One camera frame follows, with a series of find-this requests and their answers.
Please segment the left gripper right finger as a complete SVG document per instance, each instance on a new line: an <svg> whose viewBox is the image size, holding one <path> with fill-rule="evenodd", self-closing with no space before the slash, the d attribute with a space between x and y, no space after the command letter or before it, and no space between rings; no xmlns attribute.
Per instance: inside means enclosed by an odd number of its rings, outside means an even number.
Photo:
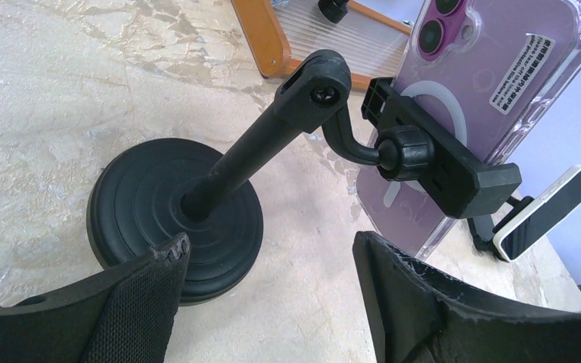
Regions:
<svg viewBox="0 0 581 363"><path fill-rule="evenodd" d="M478 289L373 231L353 257L379 362L581 362L581 313Z"/></svg>

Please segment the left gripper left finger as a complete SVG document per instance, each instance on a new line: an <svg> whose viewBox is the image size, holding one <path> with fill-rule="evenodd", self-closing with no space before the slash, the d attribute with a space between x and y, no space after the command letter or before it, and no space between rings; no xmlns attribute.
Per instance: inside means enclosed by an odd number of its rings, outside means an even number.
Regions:
<svg viewBox="0 0 581 363"><path fill-rule="evenodd" d="M162 362L191 252L185 233L128 262L0 306L0 362Z"/></svg>

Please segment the black round-base phone stand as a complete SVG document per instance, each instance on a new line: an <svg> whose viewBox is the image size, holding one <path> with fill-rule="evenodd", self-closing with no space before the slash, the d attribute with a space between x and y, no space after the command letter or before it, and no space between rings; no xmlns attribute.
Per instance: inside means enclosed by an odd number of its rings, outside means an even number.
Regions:
<svg viewBox="0 0 581 363"><path fill-rule="evenodd" d="M191 244L180 297L184 306L235 287L263 242L263 211L250 178L303 133L322 129L340 157L376 166L374 148L353 136L347 101L350 68L336 51L311 53L273 102L225 152L184 138L159 138L123 151L89 196L86 228L105 268L185 233Z"/></svg>

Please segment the black phone clamp holder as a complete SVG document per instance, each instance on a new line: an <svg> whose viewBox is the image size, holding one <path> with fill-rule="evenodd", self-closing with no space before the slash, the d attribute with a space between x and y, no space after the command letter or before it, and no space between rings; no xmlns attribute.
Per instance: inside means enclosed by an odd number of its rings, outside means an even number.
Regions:
<svg viewBox="0 0 581 363"><path fill-rule="evenodd" d="M377 130L380 175L417 181L448 217L492 214L522 182L517 165L486 165L387 77L370 81L362 116Z"/></svg>

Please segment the phone with blue case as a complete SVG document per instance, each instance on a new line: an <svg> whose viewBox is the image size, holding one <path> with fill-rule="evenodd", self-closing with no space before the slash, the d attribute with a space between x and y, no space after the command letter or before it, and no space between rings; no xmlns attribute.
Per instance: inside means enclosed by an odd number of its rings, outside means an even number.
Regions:
<svg viewBox="0 0 581 363"><path fill-rule="evenodd" d="M510 197L511 211L494 227L497 256L513 262L581 204L581 165L571 166L538 197Z"/></svg>

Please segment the phone with purple clear case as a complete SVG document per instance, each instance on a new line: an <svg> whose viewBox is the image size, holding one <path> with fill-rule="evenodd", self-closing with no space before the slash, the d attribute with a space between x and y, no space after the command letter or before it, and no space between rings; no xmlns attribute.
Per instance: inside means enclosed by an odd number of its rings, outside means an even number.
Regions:
<svg viewBox="0 0 581 363"><path fill-rule="evenodd" d="M390 87L486 165L508 157L581 70L581 1L427 1ZM376 166L357 193L377 231L425 257L457 219Z"/></svg>

